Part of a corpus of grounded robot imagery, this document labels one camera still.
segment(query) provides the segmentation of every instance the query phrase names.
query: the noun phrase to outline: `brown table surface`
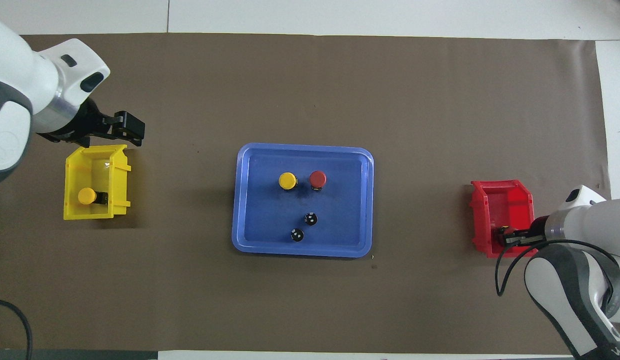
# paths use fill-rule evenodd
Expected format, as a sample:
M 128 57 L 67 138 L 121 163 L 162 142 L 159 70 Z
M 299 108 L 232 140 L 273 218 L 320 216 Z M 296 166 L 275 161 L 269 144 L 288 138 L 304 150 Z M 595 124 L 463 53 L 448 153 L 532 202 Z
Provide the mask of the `brown table surface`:
M 26 39 L 42 50 L 70 37 Z M 592 41 L 78 38 L 112 71 L 93 94 L 100 109 L 127 110 L 147 131 L 126 151 L 124 216 L 63 220 L 75 145 L 34 136 L 0 184 L 0 298 L 29 317 L 36 347 L 568 351 L 530 300 L 523 263 L 496 296 L 495 260 L 473 248 L 468 202 L 472 180 L 521 180 L 537 215 L 574 185 L 609 197 Z M 235 167 L 249 142 L 369 150 L 370 253 L 237 251 Z M 0 308 L 0 348 L 24 346 L 20 326 Z

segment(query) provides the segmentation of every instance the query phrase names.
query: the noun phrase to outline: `black round object with white dots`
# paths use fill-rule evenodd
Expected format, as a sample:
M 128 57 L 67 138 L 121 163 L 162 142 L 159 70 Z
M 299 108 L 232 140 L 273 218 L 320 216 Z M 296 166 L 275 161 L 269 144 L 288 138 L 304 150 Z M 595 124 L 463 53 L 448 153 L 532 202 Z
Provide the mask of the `black round object with white dots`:
M 303 217 L 303 221 L 310 226 L 315 225 L 318 220 L 319 218 L 317 218 L 317 214 L 315 214 L 314 212 L 308 212 Z
M 300 228 L 293 228 L 290 232 L 290 237 L 292 238 L 292 240 L 300 242 L 304 239 L 304 232 Z

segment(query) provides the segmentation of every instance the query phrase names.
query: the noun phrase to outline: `yellow button in yellow bin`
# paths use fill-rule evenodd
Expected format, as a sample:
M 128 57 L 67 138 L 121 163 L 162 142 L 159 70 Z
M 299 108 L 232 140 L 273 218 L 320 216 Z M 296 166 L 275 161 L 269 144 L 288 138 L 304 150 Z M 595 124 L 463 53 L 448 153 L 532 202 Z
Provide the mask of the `yellow button in yellow bin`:
M 79 190 L 79 203 L 83 205 L 90 205 L 97 199 L 97 193 L 90 187 L 84 187 Z
M 278 185 L 281 189 L 289 191 L 297 186 L 297 177 L 294 173 L 284 172 L 278 177 Z

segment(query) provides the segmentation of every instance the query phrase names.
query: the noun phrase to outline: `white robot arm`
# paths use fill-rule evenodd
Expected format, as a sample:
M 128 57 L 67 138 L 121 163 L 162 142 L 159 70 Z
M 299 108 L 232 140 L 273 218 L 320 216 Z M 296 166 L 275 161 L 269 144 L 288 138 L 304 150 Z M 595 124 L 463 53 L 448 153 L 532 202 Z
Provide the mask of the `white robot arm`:
M 554 243 L 564 240 L 607 254 Z M 504 242 L 540 247 L 525 268 L 525 287 L 573 357 L 620 360 L 620 334 L 612 325 L 620 323 L 620 199 L 605 201 L 588 187 L 577 187 L 559 210 L 536 219 L 528 230 L 505 235 Z
M 141 146 L 145 124 L 126 111 L 99 112 L 88 98 L 110 69 L 78 39 L 34 52 L 0 22 L 0 182 L 24 155 L 32 132 L 90 145 L 90 136 Z

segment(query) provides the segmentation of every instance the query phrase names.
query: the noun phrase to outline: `red plastic container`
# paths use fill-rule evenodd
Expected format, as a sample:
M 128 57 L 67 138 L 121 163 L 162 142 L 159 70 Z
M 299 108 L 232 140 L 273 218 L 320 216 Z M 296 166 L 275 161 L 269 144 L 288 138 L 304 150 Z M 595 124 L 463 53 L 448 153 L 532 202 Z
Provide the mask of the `red plastic container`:
M 470 207 L 474 213 L 474 238 L 477 250 L 488 258 L 497 258 L 504 246 L 497 241 L 496 233 L 502 226 L 518 230 L 528 229 L 535 219 L 532 194 L 519 180 L 473 181 L 474 191 Z M 514 258 L 528 246 L 515 246 L 503 255 Z M 536 250 L 525 256 L 532 256 Z

